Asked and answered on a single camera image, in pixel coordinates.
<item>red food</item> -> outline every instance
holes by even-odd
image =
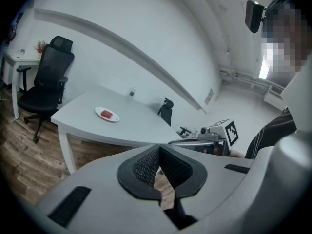
[[[102,113],[101,113],[101,115],[103,116],[103,117],[105,117],[105,118],[108,118],[108,119],[110,119],[111,117],[112,117],[112,113],[110,113],[110,112],[108,112],[108,111],[106,111],[106,110],[104,110]]]

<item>striped shirt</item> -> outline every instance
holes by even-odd
[[[245,158],[255,159],[259,150],[264,147],[274,146],[281,138],[297,130],[293,117],[288,109],[264,126],[250,143]]]

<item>black camera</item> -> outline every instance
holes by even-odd
[[[258,32],[264,9],[265,7],[257,2],[247,1],[245,23],[251,32]]]

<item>white plate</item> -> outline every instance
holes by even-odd
[[[110,119],[109,119],[109,118],[106,118],[106,117],[104,117],[104,116],[101,115],[101,113],[102,113],[104,110],[106,110],[106,111],[110,112],[111,114],[113,114],[112,117],[111,117]],[[98,116],[100,116],[102,119],[107,120],[107,121],[110,121],[110,122],[118,122],[118,121],[120,120],[118,114],[114,113],[112,110],[109,110],[109,109],[107,109],[107,108],[105,108],[105,107],[96,107],[96,108],[95,108],[95,112],[96,112],[96,114],[97,114]]]

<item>black chair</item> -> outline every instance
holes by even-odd
[[[165,97],[164,104],[161,106],[158,111],[158,115],[169,125],[171,126],[171,115],[172,108],[174,107],[174,103]]]
[[[57,111],[58,104],[62,103],[65,83],[68,78],[64,76],[67,68],[74,60],[71,53],[73,42],[57,36],[47,44],[42,52],[40,64],[34,81],[34,87],[27,91],[26,72],[31,67],[20,67],[18,72],[23,72],[24,94],[19,99],[18,105],[35,115],[24,118],[27,124],[30,119],[39,119],[38,127],[33,141],[38,143],[38,131],[45,120]]]

